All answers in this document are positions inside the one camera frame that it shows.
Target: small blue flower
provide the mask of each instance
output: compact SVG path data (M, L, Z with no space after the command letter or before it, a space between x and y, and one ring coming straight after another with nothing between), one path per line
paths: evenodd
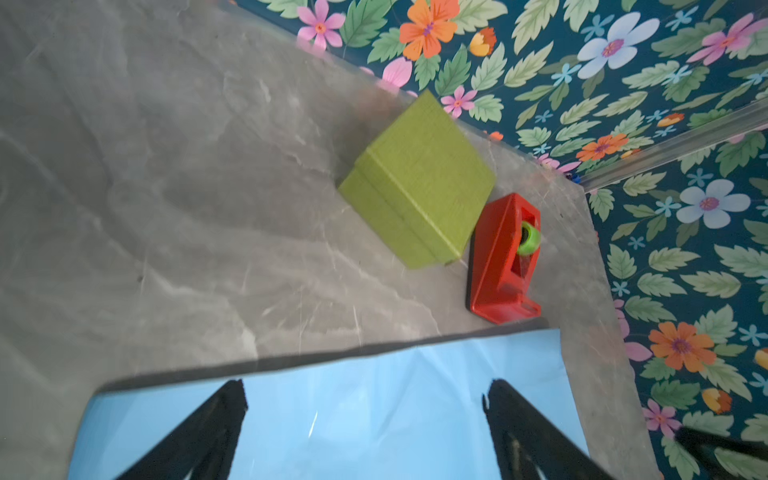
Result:
M666 114L670 113L669 110L656 110L653 115L648 115L645 121L656 122L664 118Z
M768 78L768 68L763 70L763 73L753 73L751 75L747 75L744 84L750 84L750 86L759 85L763 83L763 80L766 78Z
M664 202L657 200L656 206L658 208L654 211L654 213L656 215L664 214L666 218L672 217L672 210L677 210L678 208L682 207L680 204L673 203L672 197L667 197Z
M768 379L764 379L762 375L759 373L752 373L752 376L755 377L756 382L750 382L750 385L755 388L762 388L763 389L763 395L768 396Z
M592 25L589 27L584 27L581 29L581 34L587 34L587 37L584 39L584 43L587 43L592 38L592 35L596 37L602 37L605 35L605 28L603 28L605 25L608 25L614 20L613 15L609 15L605 18L602 22L600 21L600 15L595 15L592 17Z
M643 243L644 237L635 238L635 237L629 237L629 246L637 250L638 248L644 248L645 243Z
M768 333L758 333L757 327L754 325L750 325L749 330L739 328L739 331L744 334L744 336L741 337L741 341L749 342L751 340L754 346L760 346L760 341L758 339L768 339Z
M563 80L565 80L565 83L569 84L574 79L571 75L576 73L579 68L581 68L581 65L576 65L573 68L571 68L571 64L567 63L563 65L563 69L560 73L553 74L551 76L552 80L557 80L554 83L554 86L557 87L559 84L563 83Z
M672 125L670 125L670 126L669 126L669 127L667 127L667 128L664 128L663 130L656 130L656 134L654 134L654 138L657 138L657 137L666 137L668 134L671 134L671 133L672 133L672 132L674 132L675 130L676 130L676 128L675 128L675 127L673 127Z
M686 177L690 178L690 182L688 182L688 187L692 187L693 185L696 185L699 188L704 188L704 181L709 180L710 178L714 177L713 174L704 174L703 168L697 168L695 174L688 174Z
M537 124L539 122L544 123L544 122L546 122L547 120L549 120L552 117L554 117L552 112L550 112L549 110L545 110L543 114L536 115L536 121L534 123L535 124Z
M680 67L680 70L667 74L667 76L664 77L664 81L662 81L661 84L669 85L670 83L672 84L680 83L680 80L682 80L683 77L687 77L693 72L694 72L693 70L688 70L688 65L683 65L682 67Z
M674 20L672 22L667 23L667 27L672 27L672 31L677 30L680 28L681 25L688 25L693 21L693 19L690 17L694 13L696 13L696 10L698 10L698 5L693 7L688 12L683 12L682 10L679 10L676 14L674 14Z
M764 217L768 217L768 200L766 200L766 204L765 205L760 205L757 209L763 211L763 216Z
M549 150L551 147L547 144L541 144L538 147L533 149L534 155L543 155L547 153L547 150Z
M627 289L627 282L614 282L614 287L611 289L611 292L616 293L616 295L621 298L622 295L625 293L629 295L629 290Z

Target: red tape dispenser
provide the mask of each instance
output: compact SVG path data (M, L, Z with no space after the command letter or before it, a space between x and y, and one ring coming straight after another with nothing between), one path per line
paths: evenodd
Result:
M541 245L541 214L518 194L486 205L475 228L469 309L501 324L541 315L527 296Z

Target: blue paper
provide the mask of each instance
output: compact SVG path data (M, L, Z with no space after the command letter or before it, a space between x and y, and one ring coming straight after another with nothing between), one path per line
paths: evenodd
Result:
M482 395L511 383L587 451L558 330L465 339L241 376L248 402L230 478L500 478ZM115 478L228 379L95 396L71 480Z

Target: gray marble surface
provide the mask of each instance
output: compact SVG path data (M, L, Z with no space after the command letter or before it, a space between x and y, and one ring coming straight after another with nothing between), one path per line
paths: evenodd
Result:
M5 0L3 478L64 478L106 382L486 328L465 262L405 270L336 193L409 102L203 0ZM467 135L541 209L531 296L592 457L657 480L583 191Z

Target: floral wallpaper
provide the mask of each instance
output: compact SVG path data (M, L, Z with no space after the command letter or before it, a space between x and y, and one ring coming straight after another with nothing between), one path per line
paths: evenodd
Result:
M766 163L754 131L588 194L666 480L707 477L673 440L682 425L768 445ZM768 478L768 462L715 456Z
M230 0L576 181L768 96L763 0Z

